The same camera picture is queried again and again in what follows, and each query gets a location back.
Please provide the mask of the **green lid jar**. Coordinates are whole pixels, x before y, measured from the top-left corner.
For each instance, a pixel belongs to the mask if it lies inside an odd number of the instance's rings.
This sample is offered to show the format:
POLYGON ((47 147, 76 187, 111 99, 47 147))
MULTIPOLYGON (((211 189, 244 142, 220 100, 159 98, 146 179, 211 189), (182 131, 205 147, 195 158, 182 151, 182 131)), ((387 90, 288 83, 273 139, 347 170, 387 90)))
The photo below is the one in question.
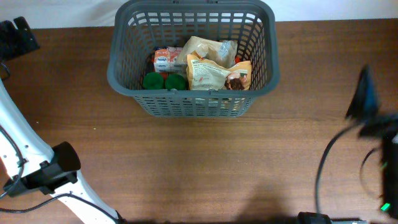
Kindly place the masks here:
POLYGON ((150 72, 145 75, 142 85, 145 90, 161 90, 164 89, 164 78, 157 72, 150 72))
POLYGON ((165 80, 165 88, 168 90, 186 90, 187 84, 184 77, 179 74, 172 73, 165 80))

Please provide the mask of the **blue biscuit box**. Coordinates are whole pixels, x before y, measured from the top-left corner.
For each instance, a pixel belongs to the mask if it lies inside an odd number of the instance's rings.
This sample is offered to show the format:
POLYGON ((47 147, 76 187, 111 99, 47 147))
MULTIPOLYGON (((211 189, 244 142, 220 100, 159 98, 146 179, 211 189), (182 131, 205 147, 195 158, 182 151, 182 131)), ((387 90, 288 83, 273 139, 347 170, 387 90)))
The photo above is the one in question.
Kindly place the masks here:
POLYGON ((187 65, 177 61, 182 49, 182 47, 158 48, 154 53, 155 71, 159 73, 185 73, 187 65))

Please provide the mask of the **beige packet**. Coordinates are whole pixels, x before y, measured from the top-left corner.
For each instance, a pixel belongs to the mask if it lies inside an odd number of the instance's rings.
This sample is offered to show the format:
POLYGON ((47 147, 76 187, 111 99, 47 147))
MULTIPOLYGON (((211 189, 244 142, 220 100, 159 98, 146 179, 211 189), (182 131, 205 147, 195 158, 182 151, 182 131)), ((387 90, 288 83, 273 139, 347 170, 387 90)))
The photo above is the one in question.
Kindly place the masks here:
POLYGON ((178 63, 187 63, 187 55, 193 54, 216 62, 224 68, 235 65, 238 43, 233 40, 222 42, 191 36, 177 57, 178 63))

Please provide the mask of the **grey plastic basket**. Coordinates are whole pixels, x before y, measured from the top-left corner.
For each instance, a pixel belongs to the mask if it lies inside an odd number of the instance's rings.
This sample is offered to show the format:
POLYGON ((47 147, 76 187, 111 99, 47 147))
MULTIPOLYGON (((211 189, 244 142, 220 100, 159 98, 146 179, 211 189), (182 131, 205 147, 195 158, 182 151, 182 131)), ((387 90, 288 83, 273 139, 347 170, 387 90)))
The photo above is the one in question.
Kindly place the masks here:
POLYGON ((128 1, 117 11, 107 71, 109 85, 158 117, 237 117, 280 78, 275 16, 257 0, 128 1), (252 65, 251 85, 239 90, 145 90, 159 47, 183 46, 191 36, 235 40, 252 65))

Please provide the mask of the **tan snack bag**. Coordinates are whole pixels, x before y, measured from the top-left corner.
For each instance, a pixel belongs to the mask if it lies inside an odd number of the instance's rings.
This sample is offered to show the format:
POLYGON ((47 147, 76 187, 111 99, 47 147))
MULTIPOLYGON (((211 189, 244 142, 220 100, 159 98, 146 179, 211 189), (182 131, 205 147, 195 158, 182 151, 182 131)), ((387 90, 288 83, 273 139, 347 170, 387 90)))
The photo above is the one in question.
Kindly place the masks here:
POLYGON ((249 90, 251 74, 250 61, 224 68, 212 60, 187 55, 189 90, 249 90))

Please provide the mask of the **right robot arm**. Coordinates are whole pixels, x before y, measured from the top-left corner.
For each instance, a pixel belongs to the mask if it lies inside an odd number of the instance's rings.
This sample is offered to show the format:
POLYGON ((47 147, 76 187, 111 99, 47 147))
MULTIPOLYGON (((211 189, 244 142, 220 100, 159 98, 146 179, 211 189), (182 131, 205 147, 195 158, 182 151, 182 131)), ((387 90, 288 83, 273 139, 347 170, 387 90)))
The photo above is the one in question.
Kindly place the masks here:
POLYGON ((333 223, 327 215, 321 213, 320 207, 320 179, 327 155, 337 140, 345 133, 361 126, 358 133, 360 138, 378 138, 382 140, 380 149, 382 174, 382 205, 381 212, 390 218, 397 219, 397 114, 379 113, 380 104, 377 90, 372 80, 372 70, 365 65, 360 73, 353 99, 346 112, 346 119, 353 120, 353 124, 338 132, 323 151, 322 158, 315 178, 315 213, 300 212, 299 223, 333 223))

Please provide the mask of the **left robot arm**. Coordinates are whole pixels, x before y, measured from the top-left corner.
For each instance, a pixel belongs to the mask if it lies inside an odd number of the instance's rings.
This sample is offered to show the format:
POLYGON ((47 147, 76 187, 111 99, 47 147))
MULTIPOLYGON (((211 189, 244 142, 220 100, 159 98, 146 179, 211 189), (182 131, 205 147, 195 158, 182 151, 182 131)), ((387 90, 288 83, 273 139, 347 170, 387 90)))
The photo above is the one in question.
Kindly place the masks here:
POLYGON ((9 176, 1 197, 40 191, 51 198, 34 206, 34 210, 59 200, 83 223, 125 222, 87 183, 72 145, 62 142, 51 147, 45 143, 4 86, 1 87, 1 161, 9 176))

